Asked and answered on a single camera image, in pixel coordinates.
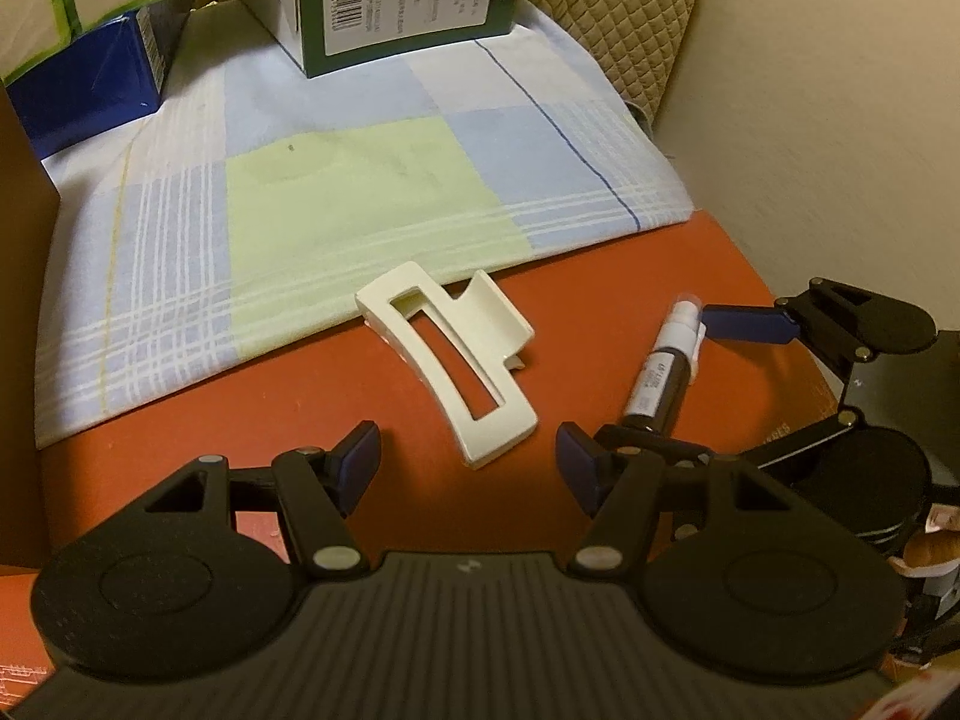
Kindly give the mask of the person right hand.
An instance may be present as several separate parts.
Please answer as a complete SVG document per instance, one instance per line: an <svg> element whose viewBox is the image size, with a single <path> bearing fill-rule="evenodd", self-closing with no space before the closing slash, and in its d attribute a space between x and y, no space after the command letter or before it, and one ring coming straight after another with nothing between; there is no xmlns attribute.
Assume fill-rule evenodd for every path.
<svg viewBox="0 0 960 720"><path fill-rule="evenodd" d="M940 566L959 557L960 533L950 530L915 533L903 550L903 561L910 567Z"/></svg>

